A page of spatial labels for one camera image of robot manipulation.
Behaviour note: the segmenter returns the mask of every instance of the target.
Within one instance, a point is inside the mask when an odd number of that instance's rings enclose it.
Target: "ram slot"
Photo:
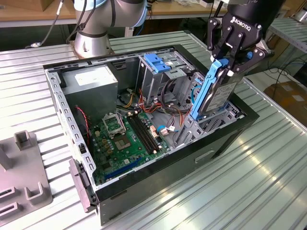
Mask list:
[[[149,154],[152,154],[154,150],[159,150],[159,147],[154,141],[153,137],[148,133],[143,123],[137,116],[129,117],[128,122]]]

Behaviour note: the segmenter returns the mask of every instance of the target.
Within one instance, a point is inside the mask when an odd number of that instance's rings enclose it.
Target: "red cable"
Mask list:
[[[80,109],[79,107],[76,106],[76,108],[82,113],[84,119],[85,119],[85,124],[86,124],[86,132],[87,132],[87,145],[90,144],[89,140],[90,140],[90,131],[89,131],[89,128],[88,128],[88,123],[87,123],[87,119],[86,119],[86,115],[85,113],[83,112],[82,109]]]

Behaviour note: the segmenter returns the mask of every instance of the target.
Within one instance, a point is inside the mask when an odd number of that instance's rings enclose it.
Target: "label sticker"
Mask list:
[[[92,71],[78,73],[75,75],[75,79],[80,86],[95,82],[101,82],[104,85],[108,85],[115,82],[113,75],[107,70],[105,66]]]
[[[220,88],[217,89],[215,92],[215,95],[213,96],[207,111],[210,111],[212,109],[218,108],[226,102],[228,96],[236,86],[236,83],[228,84],[225,86],[221,86]]]
[[[303,102],[304,99],[300,95],[292,95],[292,97],[297,101],[297,102]]]

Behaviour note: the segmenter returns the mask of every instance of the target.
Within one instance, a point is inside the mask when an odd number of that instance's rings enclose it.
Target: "power cable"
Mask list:
[[[59,14],[60,14],[60,12],[61,12],[61,8],[62,8],[62,6],[63,6],[63,3],[64,3],[64,0],[61,0],[61,1],[59,2],[59,6],[58,6],[57,13],[56,13],[56,17],[55,17],[55,19],[53,20],[52,25],[50,26],[49,31],[47,32],[47,34],[46,34],[45,38],[43,39],[43,41],[41,41],[41,42],[34,42],[34,43],[32,43],[31,45],[26,46],[25,49],[41,47],[41,46],[47,41],[47,39],[49,38],[50,33],[51,33],[51,31],[52,31],[54,25],[56,24],[56,22],[57,22],[57,20],[58,20],[58,18],[59,18]]]
[[[66,39],[66,43],[68,44],[71,37],[77,32],[78,28],[79,28],[79,25],[80,25],[80,22],[83,18],[83,15],[84,15],[84,12],[85,12],[85,8],[86,8],[86,4],[87,4],[87,0],[84,0],[84,5],[83,5],[83,9],[82,9],[82,12],[80,14],[80,18],[79,20],[77,21],[77,24],[75,26],[75,28],[73,29],[73,31],[71,32],[71,34],[68,36],[68,38]]]

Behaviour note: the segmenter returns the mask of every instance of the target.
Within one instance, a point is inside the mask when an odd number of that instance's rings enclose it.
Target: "cardboard box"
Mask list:
[[[34,11],[44,11],[53,0],[0,0],[0,4]]]
[[[272,98],[274,89],[275,84],[266,88],[264,93]],[[307,127],[307,92],[296,82],[278,83],[274,101]]]

